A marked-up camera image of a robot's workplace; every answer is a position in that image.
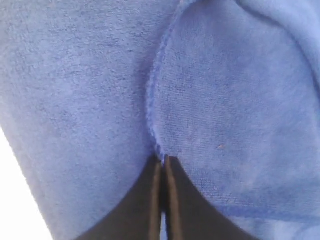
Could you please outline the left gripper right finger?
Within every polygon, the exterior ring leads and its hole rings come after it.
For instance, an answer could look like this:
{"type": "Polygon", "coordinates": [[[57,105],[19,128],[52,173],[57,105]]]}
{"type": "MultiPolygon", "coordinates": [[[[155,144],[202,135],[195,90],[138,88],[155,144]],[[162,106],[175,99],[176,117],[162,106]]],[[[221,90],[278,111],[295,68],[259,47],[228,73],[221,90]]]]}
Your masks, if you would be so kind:
{"type": "Polygon", "coordinates": [[[163,211],[169,240],[255,240],[211,205],[176,157],[163,164],[163,211]]]}

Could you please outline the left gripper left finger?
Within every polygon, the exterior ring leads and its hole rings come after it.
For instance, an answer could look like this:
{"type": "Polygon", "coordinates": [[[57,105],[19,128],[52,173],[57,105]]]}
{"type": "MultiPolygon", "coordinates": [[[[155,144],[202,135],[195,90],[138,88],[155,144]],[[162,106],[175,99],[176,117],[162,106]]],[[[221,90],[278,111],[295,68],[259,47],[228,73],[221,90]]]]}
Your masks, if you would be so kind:
{"type": "Polygon", "coordinates": [[[162,165],[153,155],[120,203],[78,240],[159,240],[162,165]]]}

